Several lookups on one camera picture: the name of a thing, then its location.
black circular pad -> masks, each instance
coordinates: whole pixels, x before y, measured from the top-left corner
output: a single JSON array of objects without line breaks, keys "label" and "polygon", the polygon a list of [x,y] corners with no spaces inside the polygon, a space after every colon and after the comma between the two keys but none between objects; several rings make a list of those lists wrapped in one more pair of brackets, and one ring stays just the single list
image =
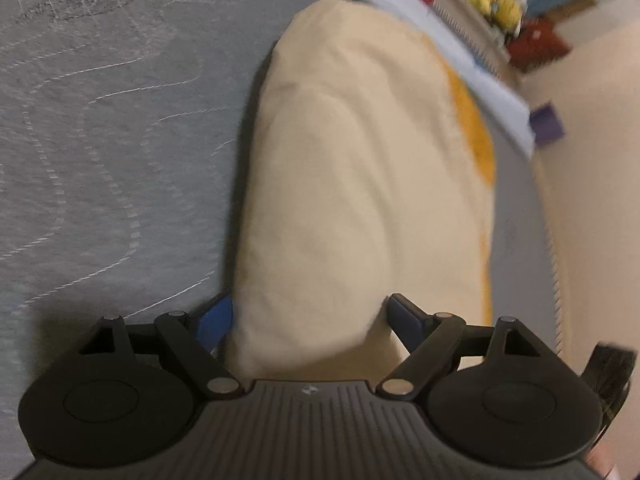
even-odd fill
[{"label": "black circular pad", "polygon": [[83,422],[109,422],[129,415],[138,398],[133,386],[106,379],[76,386],[66,395],[64,406],[69,415]]},{"label": "black circular pad", "polygon": [[37,454],[82,467],[142,460],[184,433],[191,391],[173,374],[115,354],[65,360],[20,401],[20,428]]},{"label": "black circular pad", "polygon": [[556,398],[545,388],[531,383],[503,383],[482,394],[482,404],[506,422],[529,424],[550,417],[556,410]]},{"label": "black circular pad", "polygon": [[540,357],[505,356],[497,365],[454,372],[433,387],[426,404],[448,444],[510,468],[574,458],[600,427],[598,397],[571,370]]}]

black brush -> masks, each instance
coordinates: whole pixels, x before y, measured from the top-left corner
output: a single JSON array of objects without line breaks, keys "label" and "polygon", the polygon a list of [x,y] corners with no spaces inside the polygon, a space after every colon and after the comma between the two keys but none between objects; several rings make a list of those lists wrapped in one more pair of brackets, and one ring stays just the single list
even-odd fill
[{"label": "black brush", "polygon": [[583,380],[602,402],[602,425],[596,443],[622,409],[631,387],[638,352],[610,343],[598,343],[582,373]]}]

cream pillow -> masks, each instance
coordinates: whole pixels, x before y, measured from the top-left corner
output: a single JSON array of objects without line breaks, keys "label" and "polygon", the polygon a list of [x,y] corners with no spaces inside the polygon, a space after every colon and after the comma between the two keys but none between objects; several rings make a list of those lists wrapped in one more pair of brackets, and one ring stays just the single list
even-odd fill
[{"label": "cream pillow", "polygon": [[385,297],[490,316],[490,136],[428,39],[321,0],[273,52],[250,157],[229,369],[379,381],[405,356]]}]

gray mattress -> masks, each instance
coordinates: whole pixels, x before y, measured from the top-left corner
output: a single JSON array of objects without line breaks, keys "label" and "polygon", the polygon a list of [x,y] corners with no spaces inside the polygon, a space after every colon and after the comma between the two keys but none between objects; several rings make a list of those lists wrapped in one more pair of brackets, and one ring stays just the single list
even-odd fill
[{"label": "gray mattress", "polygon": [[[256,91],[313,1],[0,0],[0,480],[30,460],[20,393],[79,332],[228,285]],[[488,122],[495,313],[553,344],[536,188]]]}]

